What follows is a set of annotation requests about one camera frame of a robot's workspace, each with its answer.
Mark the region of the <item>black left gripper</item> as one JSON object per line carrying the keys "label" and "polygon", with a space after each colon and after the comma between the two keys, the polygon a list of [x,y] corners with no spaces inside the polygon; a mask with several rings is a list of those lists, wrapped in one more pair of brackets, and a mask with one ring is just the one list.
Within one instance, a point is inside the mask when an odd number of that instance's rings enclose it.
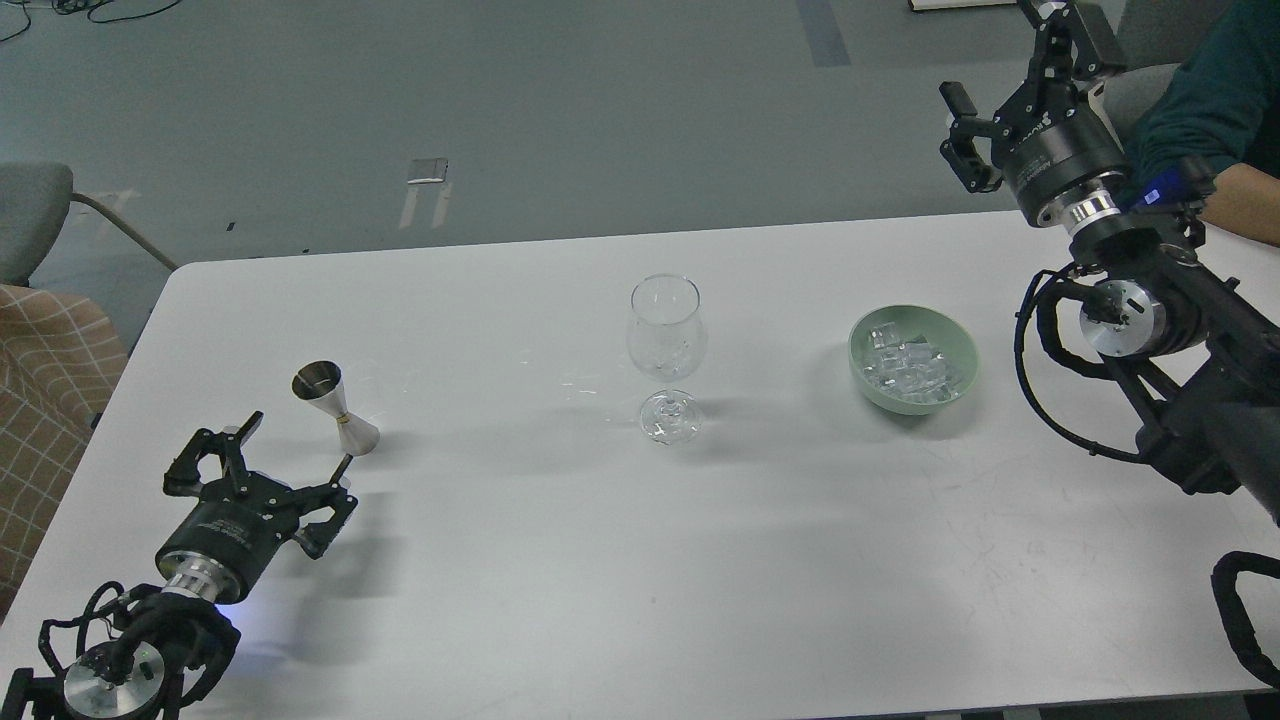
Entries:
{"label": "black left gripper", "polygon": [[[302,489],[251,471],[243,445],[262,419],[253,411],[234,430],[197,429],[164,471],[164,495],[198,500],[155,556],[166,592],[238,603],[284,544],[293,541],[321,559],[358,506],[343,486],[353,455],[343,456],[326,483]],[[210,456],[220,475],[204,482],[200,464]]]}

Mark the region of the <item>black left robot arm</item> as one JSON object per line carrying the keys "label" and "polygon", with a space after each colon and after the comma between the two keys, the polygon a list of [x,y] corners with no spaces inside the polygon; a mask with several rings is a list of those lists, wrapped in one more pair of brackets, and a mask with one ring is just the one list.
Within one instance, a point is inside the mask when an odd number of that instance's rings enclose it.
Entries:
{"label": "black left robot arm", "polygon": [[250,469],[261,420],[192,434],[163,477],[165,495],[196,501],[156,553],[163,583],[106,582],[78,616],[44,621],[47,674],[12,674],[5,719],[177,719],[218,687],[241,643],[224,607],[248,598],[285,543],[324,556],[358,505],[343,483],[351,454],[298,489]]}

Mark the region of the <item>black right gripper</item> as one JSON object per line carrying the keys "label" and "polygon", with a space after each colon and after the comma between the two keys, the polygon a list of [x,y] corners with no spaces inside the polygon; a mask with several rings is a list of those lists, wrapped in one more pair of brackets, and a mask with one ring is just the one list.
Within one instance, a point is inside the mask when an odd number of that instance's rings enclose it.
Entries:
{"label": "black right gripper", "polygon": [[[1028,224],[1047,227],[1059,196],[1130,169],[1079,91],[1123,73],[1126,58],[1096,3],[1019,1],[1018,8],[1036,29],[1025,81],[997,110],[998,120],[978,115],[963,83],[942,82],[951,120],[940,154],[968,192],[995,192],[1005,179]],[[995,142],[998,169],[979,154],[979,138]]]}

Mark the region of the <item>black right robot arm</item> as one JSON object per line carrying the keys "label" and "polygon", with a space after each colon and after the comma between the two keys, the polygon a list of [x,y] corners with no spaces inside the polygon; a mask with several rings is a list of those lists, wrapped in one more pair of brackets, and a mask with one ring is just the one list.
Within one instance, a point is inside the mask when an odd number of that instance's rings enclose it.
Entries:
{"label": "black right robot arm", "polygon": [[[1027,77],[989,119],[959,82],[940,154],[966,191],[1007,186],[1033,227],[1061,225],[1071,261],[1038,272],[1016,314],[1018,383],[1044,424],[1089,454],[1144,464],[1188,495],[1247,488],[1277,514],[1277,327],[1197,258],[1215,172],[1180,160],[1114,200],[1130,168],[1091,91],[1125,70],[1093,3],[1021,1],[1036,31]],[[1110,380],[1140,418],[1135,450],[1078,436],[1041,406],[1027,375],[1027,329],[1078,375]]]}

